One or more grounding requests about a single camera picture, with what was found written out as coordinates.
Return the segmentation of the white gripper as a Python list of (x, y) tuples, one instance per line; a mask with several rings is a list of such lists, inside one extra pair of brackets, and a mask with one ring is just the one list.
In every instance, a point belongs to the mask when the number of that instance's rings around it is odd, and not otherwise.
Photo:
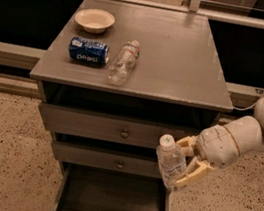
[(176, 141), (185, 157), (194, 157), (187, 166), (187, 175), (175, 181), (175, 187), (183, 188), (204, 178), (214, 168), (225, 168), (239, 157), (237, 144), (231, 133), (222, 125), (204, 129), (198, 137), (188, 136)]

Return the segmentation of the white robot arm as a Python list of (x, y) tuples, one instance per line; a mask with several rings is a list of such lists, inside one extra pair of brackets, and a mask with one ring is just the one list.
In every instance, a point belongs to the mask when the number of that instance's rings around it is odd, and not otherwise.
[(186, 176), (169, 178), (172, 188), (196, 182), (211, 171), (225, 168), (249, 152), (264, 152), (264, 97), (258, 100), (253, 116), (244, 116), (225, 125), (214, 125), (197, 136), (177, 141), (190, 157)]

